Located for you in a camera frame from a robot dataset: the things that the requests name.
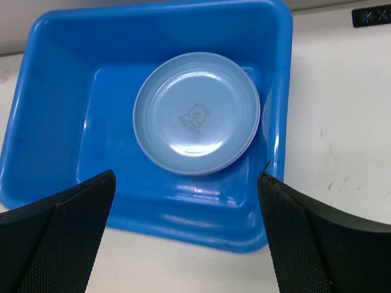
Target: cartoon bear print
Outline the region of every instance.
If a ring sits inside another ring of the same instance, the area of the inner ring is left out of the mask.
[[[195,132],[199,132],[199,128],[205,121],[206,116],[209,115],[209,111],[203,105],[195,103],[192,108],[188,110],[187,114],[179,117],[181,122]]]

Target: blue plastic tub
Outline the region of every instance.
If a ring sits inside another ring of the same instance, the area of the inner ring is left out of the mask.
[[[17,208],[113,169],[109,226],[238,252],[262,247],[257,176],[270,160],[268,172],[283,178],[291,39],[291,13],[279,0],[44,14],[20,70],[1,154],[0,200]],[[259,89],[262,108],[249,149],[207,176],[156,166],[132,127],[147,76],[194,51],[239,64]]]

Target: black label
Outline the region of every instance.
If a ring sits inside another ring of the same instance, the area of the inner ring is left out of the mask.
[[[354,27],[378,26],[391,23],[391,5],[354,9],[352,11]]]

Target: snowflake symbol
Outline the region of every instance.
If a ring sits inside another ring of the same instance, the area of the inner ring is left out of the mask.
[[[361,21],[363,23],[370,23],[371,21],[373,21],[373,18],[374,16],[372,15],[372,12],[368,12],[366,11],[365,13],[361,13]]]

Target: plate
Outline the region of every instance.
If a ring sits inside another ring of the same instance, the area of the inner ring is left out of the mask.
[[[160,65],[134,104],[133,129],[143,152],[182,175],[226,168],[248,148],[260,120],[260,99],[230,59],[192,52]]]

